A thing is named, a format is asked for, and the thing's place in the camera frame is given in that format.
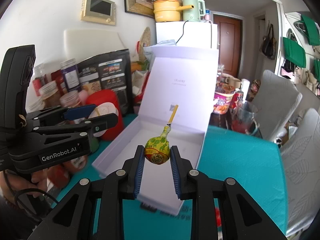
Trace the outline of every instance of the person's hand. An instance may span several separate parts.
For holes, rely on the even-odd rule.
[[[47,169],[32,173],[32,183],[17,175],[7,173],[7,176],[11,188],[14,191],[19,191],[26,188],[38,188],[47,191]],[[14,203],[14,196],[11,194],[4,180],[3,171],[0,172],[0,188],[2,189],[3,196],[10,202]],[[40,192],[28,192],[27,194],[33,195],[33,197],[38,197],[41,195]]]

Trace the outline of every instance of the electric kettle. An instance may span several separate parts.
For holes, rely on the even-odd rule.
[[[180,6],[177,0],[157,0],[153,7],[156,22],[178,22],[180,11],[193,9],[193,5]]]
[[[200,22],[200,17],[205,16],[204,0],[182,0],[182,5],[192,5],[193,9],[183,11],[183,20],[189,22]]]

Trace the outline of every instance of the lollipop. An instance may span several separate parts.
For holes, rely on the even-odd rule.
[[[155,164],[165,163],[170,158],[170,147],[167,140],[167,135],[171,131],[171,123],[178,109],[178,105],[175,105],[169,122],[164,127],[163,132],[158,137],[149,139],[144,147],[144,154],[146,158]]]

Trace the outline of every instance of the box lid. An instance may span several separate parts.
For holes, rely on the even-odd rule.
[[[139,116],[205,132],[213,110],[219,51],[181,46],[152,46],[156,56]]]

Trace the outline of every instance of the black snack package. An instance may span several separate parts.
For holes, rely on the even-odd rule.
[[[133,113],[131,62],[128,49],[100,54],[78,64],[79,80],[92,94],[111,89],[117,96],[122,115]]]

